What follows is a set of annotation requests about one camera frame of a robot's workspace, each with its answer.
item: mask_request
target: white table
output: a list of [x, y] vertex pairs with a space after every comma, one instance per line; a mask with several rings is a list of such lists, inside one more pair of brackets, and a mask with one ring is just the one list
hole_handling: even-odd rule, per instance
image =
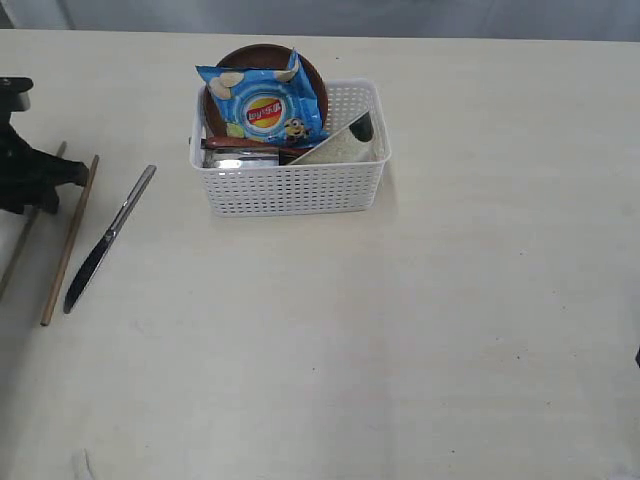
[[[187, 160], [193, 65], [265, 41], [325, 78], [378, 84], [394, 156], [371, 210], [211, 216]], [[97, 479], [640, 470], [639, 54], [0, 31], [2, 73], [36, 83], [18, 131], [102, 157], [63, 292], [158, 165], [49, 328], [40, 309], [79, 190], [40, 219], [0, 305], [0, 478], [70, 479], [82, 447]]]

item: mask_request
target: metal knife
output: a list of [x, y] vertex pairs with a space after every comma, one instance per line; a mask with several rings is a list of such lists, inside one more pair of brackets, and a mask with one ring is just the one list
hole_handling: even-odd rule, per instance
[[118, 233], [120, 233], [124, 222], [129, 218], [133, 207], [135, 207], [138, 200], [140, 200], [142, 193], [145, 188], [147, 188], [147, 185], [149, 185], [149, 182], [155, 173], [155, 165], [149, 165], [144, 169], [144, 172], [142, 172], [142, 175], [136, 182], [133, 190], [131, 190], [131, 193], [129, 193], [129, 196], [122, 204], [116, 218], [113, 220], [111, 225], [109, 225], [109, 228], [107, 228], [107, 231], [98, 241], [98, 244], [93, 247], [93, 250], [91, 250], [91, 253], [78, 270], [78, 273], [76, 273], [76, 276], [67, 291], [67, 296], [64, 299], [64, 313], [69, 313], [73, 309], [74, 305], [80, 298], [80, 295], [82, 295], [82, 292], [84, 292], [89, 281], [98, 270], [100, 263], [102, 263], [102, 260], [107, 255], [109, 248], [113, 245], [113, 242], [118, 236]]

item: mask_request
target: perforated basket wall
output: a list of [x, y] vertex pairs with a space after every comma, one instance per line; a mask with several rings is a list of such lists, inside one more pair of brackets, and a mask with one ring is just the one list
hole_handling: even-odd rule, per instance
[[[191, 142], [191, 164], [204, 181], [211, 207], [222, 216], [295, 215], [364, 210], [376, 195], [384, 164], [391, 156], [377, 90], [367, 80], [326, 83], [329, 112], [325, 128], [339, 130], [358, 113], [369, 110], [373, 121], [372, 162], [292, 165], [255, 169], [204, 169], [199, 141]], [[198, 93], [192, 139], [203, 134], [202, 95]]]

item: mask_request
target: brown bowl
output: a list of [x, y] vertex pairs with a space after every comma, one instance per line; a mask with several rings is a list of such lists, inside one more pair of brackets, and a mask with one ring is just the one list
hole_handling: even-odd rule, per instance
[[[311, 62], [302, 55], [298, 55], [300, 56], [300, 61], [302, 62], [304, 71], [306, 72], [307, 77], [309, 77], [309, 82], [311, 82], [311, 88], [313, 88], [314, 92], [316, 92], [316, 96], [318, 97], [318, 109], [320, 110], [322, 124], [324, 125], [324, 122], [327, 119], [327, 112], [329, 111], [329, 97], [327, 97], [327, 90], [324, 86], [324, 82], [322, 81], [322, 77], [315, 67], [311, 65]], [[271, 45], [268, 43], [259, 43], [255, 45], [247, 45], [246, 47], [242, 47], [231, 52], [218, 62], [218, 67], [285, 70], [290, 56], [290, 48], [280, 45]], [[220, 116], [220, 112], [218, 111], [215, 101], [211, 98], [211, 95], [208, 94], [204, 95], [204, 115], [205, 123], [207, 124], [207, 135], [227, 135], [225, 122]]]

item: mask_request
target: chip bag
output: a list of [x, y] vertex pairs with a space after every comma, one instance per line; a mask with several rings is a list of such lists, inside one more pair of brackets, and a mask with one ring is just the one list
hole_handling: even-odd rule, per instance
[[278, 146], [313, 147], [328, 137], [318, 98], [294, 50], [286, 70], [196, 67], [227, 136]]

